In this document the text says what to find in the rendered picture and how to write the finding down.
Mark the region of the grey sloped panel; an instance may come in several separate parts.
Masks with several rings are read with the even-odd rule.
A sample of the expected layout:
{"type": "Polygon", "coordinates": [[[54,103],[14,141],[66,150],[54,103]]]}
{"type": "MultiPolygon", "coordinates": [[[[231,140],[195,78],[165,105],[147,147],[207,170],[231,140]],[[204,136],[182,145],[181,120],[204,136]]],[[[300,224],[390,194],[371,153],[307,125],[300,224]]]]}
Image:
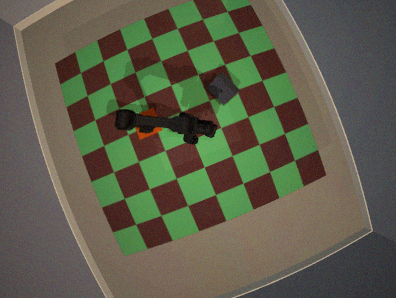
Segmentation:
{"type": "Polygon", "coordinates": [[[223,105],[239,93],[238,87],[223,72],[212,80],[212,83],[207,89],[210,90],[223,105]]]}

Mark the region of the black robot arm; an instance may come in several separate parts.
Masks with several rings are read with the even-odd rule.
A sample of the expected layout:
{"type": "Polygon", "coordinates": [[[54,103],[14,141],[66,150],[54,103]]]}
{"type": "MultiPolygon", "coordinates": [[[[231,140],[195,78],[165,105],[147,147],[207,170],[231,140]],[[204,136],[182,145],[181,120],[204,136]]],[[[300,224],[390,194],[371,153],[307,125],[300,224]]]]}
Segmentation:
{"type": "Polygon", "coordinates": [[[139,132],[151,133],[156,127],[169,128],[177,134],[184,134],[183,141],[188,144],[197,144],[196,134],[212,135],[214,129],[213,121],[197,120],[192,114],[179,114],[179,116],[151,117],[127,109],[119,109],[115,119],[115,127],[118,130],[131,131],[135,127],[140,128],[139,132]],[[190,118],[188,118],[190,117],[190,118]]]}

